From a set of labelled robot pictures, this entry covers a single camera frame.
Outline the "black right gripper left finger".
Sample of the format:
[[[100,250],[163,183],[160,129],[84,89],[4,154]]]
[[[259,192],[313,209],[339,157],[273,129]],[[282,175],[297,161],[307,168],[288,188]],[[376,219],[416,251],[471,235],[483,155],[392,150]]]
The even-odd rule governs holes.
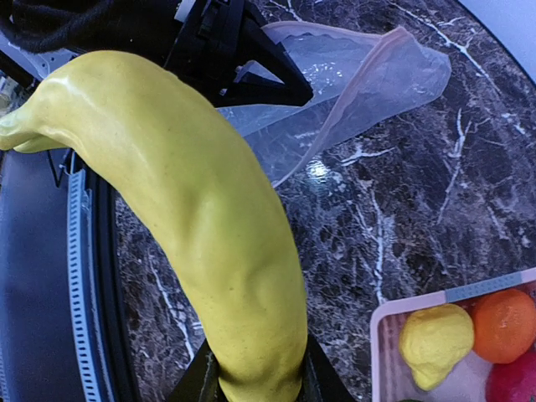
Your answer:
[[[219,363],[207,340],[167,397],[168,402],[217,402],[222,400]]]

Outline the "clear zip top bag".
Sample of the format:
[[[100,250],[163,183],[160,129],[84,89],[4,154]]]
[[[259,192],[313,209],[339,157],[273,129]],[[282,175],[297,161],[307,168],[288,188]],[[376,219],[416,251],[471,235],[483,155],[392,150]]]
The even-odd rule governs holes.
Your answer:
[[[245,138],[274,187],[316,154],[392,116],[441,96],[451,77],[446,54],[402,27],[359,33],[280,21],[264,32],[286,48],[313,89],[297,106],[231,106],[220,113]]]

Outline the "yellow toy banana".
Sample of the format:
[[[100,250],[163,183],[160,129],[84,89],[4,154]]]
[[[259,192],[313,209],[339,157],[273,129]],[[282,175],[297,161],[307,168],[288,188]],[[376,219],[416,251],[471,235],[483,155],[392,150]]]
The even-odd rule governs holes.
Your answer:
[[[230,401],[293,401],[307,297],[286,212],[245,139],[195,89],[141,56],[81,55],[1,120],[1,148],[68,147],[161,246]]]

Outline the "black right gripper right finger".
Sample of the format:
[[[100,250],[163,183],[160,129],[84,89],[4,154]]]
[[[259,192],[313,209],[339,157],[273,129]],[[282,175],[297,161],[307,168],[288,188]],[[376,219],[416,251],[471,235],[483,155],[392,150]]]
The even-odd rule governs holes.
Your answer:
[[[303,380],[299,394],[306,402],[354,402],[319,342],[309,335],[303,361]]]

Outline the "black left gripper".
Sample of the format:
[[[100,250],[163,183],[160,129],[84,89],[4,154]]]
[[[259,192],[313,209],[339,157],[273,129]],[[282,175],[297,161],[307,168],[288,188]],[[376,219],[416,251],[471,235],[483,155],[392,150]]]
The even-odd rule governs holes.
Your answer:
[[[304,106],[311,85],[248,1],[181,1],[178,36],[164,64],[215,107]]]

